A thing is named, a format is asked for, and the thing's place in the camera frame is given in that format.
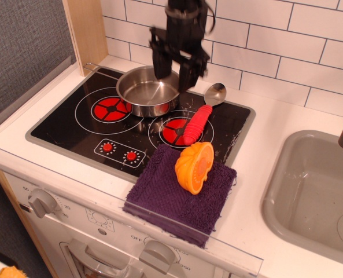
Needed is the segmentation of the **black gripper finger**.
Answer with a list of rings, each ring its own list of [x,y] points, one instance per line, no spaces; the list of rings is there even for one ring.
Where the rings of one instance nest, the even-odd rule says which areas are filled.
[[[197,83],[200,75],[200,66],[196,63],[182,63],[179,69],[179,87],[180,93],[184,93]]]
[[[154,75],[157,79],[164,79],[171,74],[172,59],[168,53],[153,49]]]

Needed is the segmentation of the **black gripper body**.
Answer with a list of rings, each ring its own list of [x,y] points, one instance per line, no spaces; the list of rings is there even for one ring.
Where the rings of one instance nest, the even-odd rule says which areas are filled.
[[[207,14],[199,12],[192,17],[167,15],[167,28],[150,28],[150,46],[153,49],[168,53],[173,61],[198,64],[200,75],[206,71],[209,55],[202,48],[205,36]]]

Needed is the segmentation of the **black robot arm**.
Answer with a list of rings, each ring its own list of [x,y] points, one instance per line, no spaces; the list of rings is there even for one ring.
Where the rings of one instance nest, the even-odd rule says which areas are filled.
[[[203,77],[210,56],[202,48],[210,9],[206,1],[168,1],[166,29],[150,29],[150,47],[157,79],[171,75],[172,63],[180,65],[178,91],[194,87]]]

